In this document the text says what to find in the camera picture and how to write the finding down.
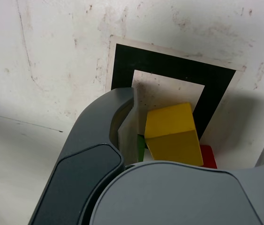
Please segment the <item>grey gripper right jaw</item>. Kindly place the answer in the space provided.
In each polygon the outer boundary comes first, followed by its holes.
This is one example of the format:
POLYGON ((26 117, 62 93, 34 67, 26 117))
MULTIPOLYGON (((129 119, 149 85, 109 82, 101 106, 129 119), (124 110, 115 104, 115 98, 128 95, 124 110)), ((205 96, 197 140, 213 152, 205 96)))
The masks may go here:
POLYGON ((139 163, 104 189, 90 224, 264 225, 264 164, 215 170, 139 163))

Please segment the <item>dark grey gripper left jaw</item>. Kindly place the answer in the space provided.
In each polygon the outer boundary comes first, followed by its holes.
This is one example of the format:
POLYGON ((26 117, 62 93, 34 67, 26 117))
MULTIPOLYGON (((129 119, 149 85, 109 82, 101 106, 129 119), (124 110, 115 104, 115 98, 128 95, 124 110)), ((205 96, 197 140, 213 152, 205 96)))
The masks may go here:
POLYGON ((134 106, 134 90, 117 88, 86 107, 73 125, 31 225, 87 225, 106 186, 125 170, 118 130, 134 106))

